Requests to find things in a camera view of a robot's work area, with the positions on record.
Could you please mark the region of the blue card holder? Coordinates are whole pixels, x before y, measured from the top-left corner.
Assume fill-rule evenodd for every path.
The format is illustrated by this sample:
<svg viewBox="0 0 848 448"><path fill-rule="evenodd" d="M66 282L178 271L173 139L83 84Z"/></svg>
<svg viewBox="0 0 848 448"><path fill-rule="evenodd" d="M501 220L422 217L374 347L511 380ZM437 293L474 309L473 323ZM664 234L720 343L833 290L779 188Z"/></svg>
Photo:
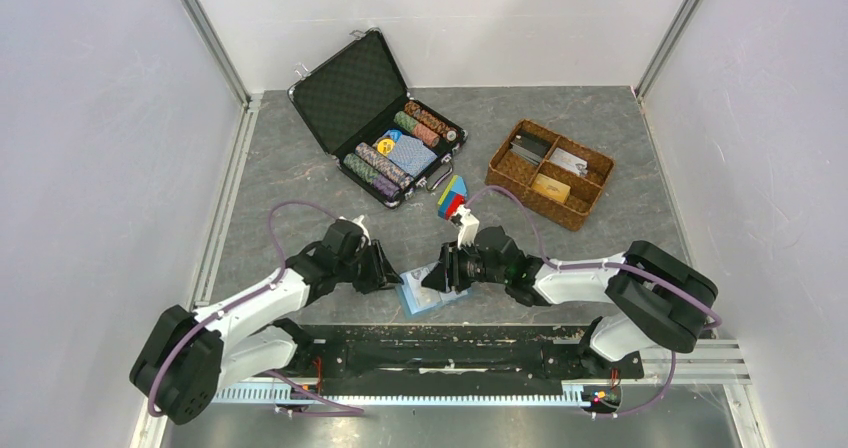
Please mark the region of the blue card holder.
<svg viewBox="0 0 848 448"><path fill-rule="evenodd" d="M424 287L422 281L434 267L435 263L431 263L400 274L401 283L396 287L396 291L407 318L423 315L472 295L471 289L461 293L443 293Z"/></svg>

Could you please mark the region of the white VIP card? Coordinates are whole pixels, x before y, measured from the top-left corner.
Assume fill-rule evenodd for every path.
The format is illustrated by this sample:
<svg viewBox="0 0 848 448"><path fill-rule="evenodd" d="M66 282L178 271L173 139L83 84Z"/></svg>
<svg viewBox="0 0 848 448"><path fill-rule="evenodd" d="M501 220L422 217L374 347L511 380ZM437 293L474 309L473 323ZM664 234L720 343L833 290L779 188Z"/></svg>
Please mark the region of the white VIP card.
<svg viewBox="0 0 848 448"><path fill-rule="evenodd" d="M421 286L421 280L432 270L434 264L425 265L400 275L401 294L411 312L419 312L437 305L441 293Z"/></svg>

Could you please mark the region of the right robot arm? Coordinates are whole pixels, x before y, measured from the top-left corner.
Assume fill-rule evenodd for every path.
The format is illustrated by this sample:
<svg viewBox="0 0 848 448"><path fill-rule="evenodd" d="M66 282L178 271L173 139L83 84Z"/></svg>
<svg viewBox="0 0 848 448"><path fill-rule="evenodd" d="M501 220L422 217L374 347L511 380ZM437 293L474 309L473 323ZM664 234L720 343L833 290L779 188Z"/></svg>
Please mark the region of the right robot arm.
<svg viewBox="0 0 848 448"><path fill-rule="evenodd" d="M712 309L716 284L644 240L610 258L562 262L527 254L502 227L489 227L470 244L444 244L421 281L424 288L446 293L475 283L501 285L524 306L615 306L616 315L591 323L577 350L580 368L591 376L606 374L643 348L690 353L701 333L719 322Z"/></svg>

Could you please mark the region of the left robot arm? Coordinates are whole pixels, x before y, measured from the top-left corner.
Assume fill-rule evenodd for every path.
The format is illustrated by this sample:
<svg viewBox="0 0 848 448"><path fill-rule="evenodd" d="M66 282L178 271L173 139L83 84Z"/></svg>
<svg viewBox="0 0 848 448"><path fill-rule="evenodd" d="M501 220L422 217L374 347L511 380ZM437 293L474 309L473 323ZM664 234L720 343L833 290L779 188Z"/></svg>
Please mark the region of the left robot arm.
<svg viewBox="0 0 848 448"><path fill-rule="evenodd" d="M267 371L306 373L313 347L285 321L337 285L361 294L401 281L380 242L361 220L338 218L324 237L287 258L251 287L195 311L180 305L158 318L134 362L129 381L154 417L182 425L199 416L221 390Z"/></svg>

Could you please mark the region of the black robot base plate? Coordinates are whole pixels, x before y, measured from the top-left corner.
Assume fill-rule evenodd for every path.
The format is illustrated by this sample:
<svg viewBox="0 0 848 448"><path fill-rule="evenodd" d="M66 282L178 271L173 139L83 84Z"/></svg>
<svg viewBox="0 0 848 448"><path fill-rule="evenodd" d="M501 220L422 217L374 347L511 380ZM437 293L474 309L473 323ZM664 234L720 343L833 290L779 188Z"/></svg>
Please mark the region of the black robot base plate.
<svg viewBox="0 0 848 448"><path fill-rule="evenodd" d="M591 361L583 326L301 325L281 373L324 396L555 395L563 382L632 381L641 356Z"/></svg>

